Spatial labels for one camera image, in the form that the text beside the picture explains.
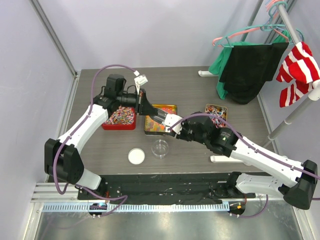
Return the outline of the gold gummy tin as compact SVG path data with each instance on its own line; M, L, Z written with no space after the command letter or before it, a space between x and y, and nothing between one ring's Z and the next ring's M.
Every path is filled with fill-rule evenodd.
M159 108L169 114L177 114L177 105L170 104L153 104L155 108ZM144 133L147 136L175 136L174 132L167 132L166 127L160 123L154 121L149 116L145 117L144 121Z

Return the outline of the red candy tin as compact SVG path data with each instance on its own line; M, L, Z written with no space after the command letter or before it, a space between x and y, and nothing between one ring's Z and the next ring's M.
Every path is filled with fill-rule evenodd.
M108 131L131 131L136 128L136 119L133 107L120 106L101 127Z

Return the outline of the silver metal scoop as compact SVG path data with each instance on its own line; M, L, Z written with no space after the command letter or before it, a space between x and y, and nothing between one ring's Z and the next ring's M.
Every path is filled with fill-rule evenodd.
M174 124L173 114L170 114L160 108L156 108L156 110L157 115L151 117L156 123L170 127Z

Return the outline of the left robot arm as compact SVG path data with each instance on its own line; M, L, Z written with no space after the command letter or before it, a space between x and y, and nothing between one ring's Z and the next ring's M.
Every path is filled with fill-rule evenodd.
M128 92L126 79L119 74L110 74L100 94L92 99L81 118L58 139L48 139L44 145L44 171L54 181L64 181L89 189L93 198L100 200L107 192L102 178L84 167L80 153L94 132L105 123L119 107L128 107L142 116L156 116L157 110L147 99L142 85L145 75L134 78L135 91Z

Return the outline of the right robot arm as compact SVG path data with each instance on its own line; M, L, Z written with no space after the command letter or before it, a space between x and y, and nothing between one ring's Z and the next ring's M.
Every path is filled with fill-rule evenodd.
M278 155L241 135L231 125L216 127L213 118L208 113L196 112L186 117L173 115L166 124L177 139L203 144L214 154L241 160L267 173L265 176L234 173L225 186L230 197L257 193L282 197L298 209L311 207L320 179L315 162Z

